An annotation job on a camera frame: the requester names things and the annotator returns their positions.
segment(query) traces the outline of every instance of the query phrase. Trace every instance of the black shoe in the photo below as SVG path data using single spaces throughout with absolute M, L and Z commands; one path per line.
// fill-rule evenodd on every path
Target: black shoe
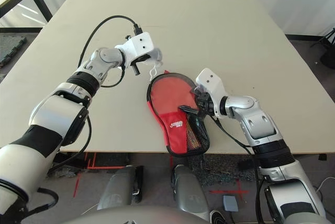
M 226 219 L 218 210 L 213 210 L 209 214 L 210 223 L 212 224 L 226 224 Z

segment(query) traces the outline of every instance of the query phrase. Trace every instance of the black cable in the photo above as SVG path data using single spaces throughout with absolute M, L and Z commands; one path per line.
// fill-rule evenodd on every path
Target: black cable
M 33 210 L 27 212 L 26 215 L 25 215 L 25 218 L 27 218 L 28 216 L 37 214 L 37 213 L 39 213 L 39 212 L 43 212 L 43 211 L 45 211 L 45 210 L 48 210 L 48 209 L 50 209 L 51 207 L 53 207 L 54 205 L 56 205 L 57 202 L 58 202 L 58 199 L 59 199 L 59 198 L 58 198 L 58 194 L 55 193 L 54 191 L 50 190 L 50 189 L 46 189 L 46 188 L 39 187 L 39 188 L 37 189 L 37 192 L 38 192 L 38 193 L 41 193 L 41 194 L 48 194 L 48 195 L 50 195 L 50 196 L 53 198 L 53 201 L 52 201 L 51 203 L 48 203 L 48 204 L 39 206 L 39 207 L 34 208 Z
M 74 156 L 72 156 L 72 157 L 68 158 L 67 160 L 64 160 L 63 162 L 61 162 L 61 163 L 59 163 L 59 164 L 53 166 L 52 168 L 50 168 L 48 173 L 51 173 L 51 172 L 53 172 L 54 170 L 60 168 L 61 166 L 63 166 L 63 165 L 65 165 L 65 164 L 69 163 L 70 161 L 76 159 L 80 154 L 82 154 L 82 153 L 85 151 L 86 147 L 87 147 L 88 144 L 90 143 L 91 136 L 92 136 L 92 125 L 91 125 L 90 117 L 88 116 L 86 120 L 87 120 L 87 123 L 88 123 L 89 133 L 88 133 L 88 137 L 87 137 L 87 141 L 86 141 L 85 145 L 84 145 L 84 146 L 82 147 L 82 149 L 81 149 L 79 152 L 77 152 Z
M 261 188 L 260 188 L 260 183 L 259 183 L 259 176 L 258 176 L 258 171 L 257 171 L 257 166 L 256 166 L 256 160 L 254 158 L 254 156 L 252 155 L 252 153 L 249 151 L 249 149 L 247 147 L 249 147 L 249 145 L 245 145 L 242 142 L 238 141 L 236 138 L 234 138 L 232 135 L 230 135 L 222 126 L 221 122 L 219 121 L 219 119 L 214 119 L 213 116 L 210 116 L 211 119 L 215 122 L 215 124 L 227 135 L 229 136 L 235 143 L 237 143 L 240 147 L 242 147 L 243 149 L 245 149 L 245 151 L 248 153 L 248 155 L 251 157 L 252 163 L 253 163 L 253 168 L 254 168 L 254 173 L 255 173 L 255 179 L 256 179 L 256 191 L 260 192 Z M 257 222 L 258 223 L 264 223 L 263 221 L 263 216 L 262 216 L 262 211 L 261 211 L 261 201 L 259 199 L 259 197 L 257 198 L 256 195 L 256 200 L 255 200 L 255 211 L 256 211 L 256 217 L 257 217 Z
M 132 20 L 131 18 L 127 17 L 127 16 L 121 16 L 121 15 L 116 15 L 116 16 L 110 16 L 107 17 L 105 20 L 103 20 L 101 23 L 98 24 L 98 26 L 95 27 L 95 29 L 92 31 L 92 33 L 90 34 L 90 37 L 88 38 L 88 40 L 86 41 L 86 44 L 83 48 L 82 53 L 80 54 L 80 58 L 79 58 L 79 63 L 78 63 L 78 68 L 79 66 L 82 64 L 86 49 L 91 41 L 91 39 L 93 38 L 94 34 L 96 33 L 96 31 L 98 31 L 98 29 L 107 21 L 114 19 L 114 18 L 123 18 L 126 19 L 128 21 L 130 21 L 133 25 L 134 25 L 134 30 L 139 29 L 138 25 L 134 22 L 134 20 Z M 122 54 L 122 64 L 121 64 L 121 68 L 122 68 L 122 73 L 121 73 L 121 77 L 119 79 L 119 81 L 117 81 L 115 84 L 112 85 L 102 85 L 102 88 L 112 88 L 115 87 L 116 85 L 118 85 L 119 83 L 121 83 L 121 81 L 124 79 L 125 76 L 125 56 Z
M 82 64 L 82 61 L 83 61 L 83 58 L 84 58 L 85 51 L 86 51 L 86 49 L 87 49 L 87 47 L 88 47 L 88 44 L 90 43 L 92 37 L 93 37 L 94 34 L 96 33 L 96 31 L 98 31 L 98 29 L 99 29 L 105 22 L 107 22 L 107 21 L 109 21 L 109 20 L 112 20 L 112 19 L 114 19 L 114 18 L 123 18 L 123 19 L 125 19 L 125 20 L 130 21 L 133 25 L 136 25 L 136 23 L 135 23 L 131 18 L 129 18 L 129 17 L 127 17 L 127 16 L 116 15 L 116 16 L 110 16 L 110 17 L 107 17 L 105 20 L 103 20 L 101 23 L 99 23 L 98 26 L 96 26 L 95 29 L 92 31 L 90 37 L 88 38 L 88 40 L 87 40 L 87 42 L 86 42 L 86 44 L 85 44 L 85 46 L 84 46 L 84 49 L 83 49 L 82 53 L 80 54 L 78 67 Z
M 257 188 L 257 192 L 256 192 L 256 213 L 261 217 L 261 221 L 263 221 L 263 217 L 262 217 L 262 209 L 261 209 L 261 198 L 260 198 L 260 192 L 263 186 L 265 179 L 261 180 L 261 183 L 259 184 L 259 187 Z
M 232 223 L 233 223 L 233 224 L 236 224 L 235 221 L 234 221 L 234 218 L 232 217 L 232 212 L 229 212 L 229 217 L 230 217 Z
M 229 138 L 231 138 L 233 141 L 235 141 L 240 147 L 250 147 L 249 145 L 243 144 L 242 142 L 238 141 L 236 138 L 234 138 L 232 135 L 230 135 L 221 125 L 219 119 L 215 119 L 213 116 L 210 116 L 210 118 L 215 122 L 215 124 L 226 134 Z
M 124 79 L 124 76 L 125 76 L 125 70 L 126 70 L 126 67 L 125 67 L 125 61 L 126 61 L 126 58 L 123 54 L 122 55 L 122 63 L 121 63 L 121 69 L 122 69 L 122 72 L 121 72 L 121 77 L 119 79 L 119 81 L 117 81 L 115 84 L 112 84 L 112 85 L 102 85 L 101 87 L 103 88 L 112 88 L 116 85 L 118 85 L 119 83 L 121 83 L 121 81 Z

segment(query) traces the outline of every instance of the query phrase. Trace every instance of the printed logo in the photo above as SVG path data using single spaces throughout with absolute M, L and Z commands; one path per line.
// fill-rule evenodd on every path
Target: printed logo
M 178 122 L 174 122 L 170 124 L 170 128 L 172 127 L 180 127 L 183 126 L 183 122 L 182 121 L 178 121 Z

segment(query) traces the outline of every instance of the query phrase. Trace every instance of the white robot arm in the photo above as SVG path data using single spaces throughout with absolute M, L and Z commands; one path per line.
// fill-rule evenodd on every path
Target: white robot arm
M 299 161 L 292 156 L 272 118 L 249 96 L 230 96 L 221 79 L 204 69 L 196 79 L 197 104 L 203 113 L 236 119 L 270 186 L 265 196 L 275 223 L 301 212 L 325 217 L 325 210 Z
M 27 132 L 0 149 L 1 223 L 20 223 L 35 213 L 28 211 L 27 203 L 38 191 L 60 147 L 77 139 L 92 98 L 108 71 L 133 66 L 139 74 L 137 62 L 156 64 L 161 60 L 161 52 L 154 48 L 149 33 L 140 33 L 113 49 L 95 50 L 65 83 L 36 106 Z

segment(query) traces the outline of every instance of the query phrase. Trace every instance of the ping pong paddle case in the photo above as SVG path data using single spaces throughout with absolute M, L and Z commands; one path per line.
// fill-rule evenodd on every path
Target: ping pong paddle case
M 186 105 L 198 110 L 193 93 L 195 87 L 191 79 L 178 73 L 158 75 L 148 87 L 148 106 L 161 126 L 166 148 L 173 156 L 198 155 L 209 148 L 203 119 L 178 108 Z

